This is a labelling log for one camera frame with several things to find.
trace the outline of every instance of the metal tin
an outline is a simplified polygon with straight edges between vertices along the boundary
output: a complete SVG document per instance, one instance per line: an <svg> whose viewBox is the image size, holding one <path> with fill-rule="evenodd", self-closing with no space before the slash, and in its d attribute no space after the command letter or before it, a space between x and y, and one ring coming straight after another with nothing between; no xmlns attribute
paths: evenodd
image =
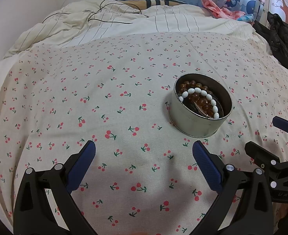
<svg viewBox="0 0 288 235"><path fill-rule="evenodd" d="M203 117L188 109L178 98L179 85L184 81L195 80L206 85L220 101L224 117L213 119ZM232 99L229 92L216 80L199 73L188 73L179 77L174 83L174 88L169 106L169 116L173 124L184 134L190 137L209 137L223 124L232 111Z"/></svg>

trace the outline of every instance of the pink plaid fabric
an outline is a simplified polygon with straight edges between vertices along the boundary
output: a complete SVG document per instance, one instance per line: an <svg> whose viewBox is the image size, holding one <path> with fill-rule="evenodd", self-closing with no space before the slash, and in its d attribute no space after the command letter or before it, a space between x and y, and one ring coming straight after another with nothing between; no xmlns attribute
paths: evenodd
<svg viewBox="0 0 288 235"><path fill-rule="evenodd" d="M227 8L219 8L212 0L202 0L205 8L209 9L211 14L216 18L235 19L245 15L243 11L229 11Z"/></svg>

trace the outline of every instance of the bolt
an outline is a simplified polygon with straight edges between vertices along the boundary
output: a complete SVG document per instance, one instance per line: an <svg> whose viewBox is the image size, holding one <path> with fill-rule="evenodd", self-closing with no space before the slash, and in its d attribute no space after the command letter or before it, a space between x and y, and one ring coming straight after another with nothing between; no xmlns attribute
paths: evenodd
<svg viewBox="0 0 288 235"><path fill-rule="evenodd" d="M275 181L270 183L270 187L271 188L276 188L276 186L277 186L277 183Z"/></svg>
<svg viewBox="0 0 288 235"><path fill-rule="evenodd" d="M255 170L255 172L256 172L258 175L261 175L261 174L263 173L263 171L262 171L261 169L258 169L258 168Z"/></svg>
<svg viewBox="0 0 288 235"><path fill-rule="evenodd" d="M233 171L233 170L234 170L234 166L231 165L231 164L227 164L227 165L226 165L226 169L227 169L228 171Z"/></svg>
<svg viewBox="0 0 288 235"><path fill-rule="evenodd" d="M55 169L55 170L60 170L60 169L62 169L62 167L63 167L62 164L56 164L55 167L54 167L54 169Z"/></svg>
<svg viewBox="0 0 288 235"><path fill-rule="evenodd" d="M25 172L26 172L26 174L31 174L31 173L32 173L32 171L33 171L33 169L32 169L32 168L27 168Z"/></svg>

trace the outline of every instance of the black jacket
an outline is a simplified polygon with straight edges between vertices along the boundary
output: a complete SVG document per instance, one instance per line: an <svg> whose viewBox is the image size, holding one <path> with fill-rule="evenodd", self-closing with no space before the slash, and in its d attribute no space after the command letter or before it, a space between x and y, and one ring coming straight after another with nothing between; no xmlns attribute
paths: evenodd
<svg viewBox="0 0 288 235"><path fill-rule="evenodd" d="M255 21L253 27L258 34L266 39L273 56L288 69L288 24L278 14L268 12L267 20L270 29Z"/></svg>

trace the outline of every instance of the white bead bracelet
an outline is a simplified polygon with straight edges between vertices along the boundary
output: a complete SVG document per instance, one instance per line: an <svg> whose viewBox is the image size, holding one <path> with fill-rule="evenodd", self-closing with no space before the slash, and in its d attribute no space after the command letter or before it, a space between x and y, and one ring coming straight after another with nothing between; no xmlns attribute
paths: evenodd
<svg viewBox="0 0 288 235"><path fill-rule="evenodd" d="M208 94L206 91L201 90L200 88L189 88L188 91L184 91L182 95L179 97L179 100L183 102L183 99L188 96L188 94L201 94L202 96L206 96L206 99L210 101L210 104L213 106L213 113L214 113L214 118L218 119L219 118L219 113L218 113L218 107L216 106L216 101L213 99L213 97Z"/></svg>

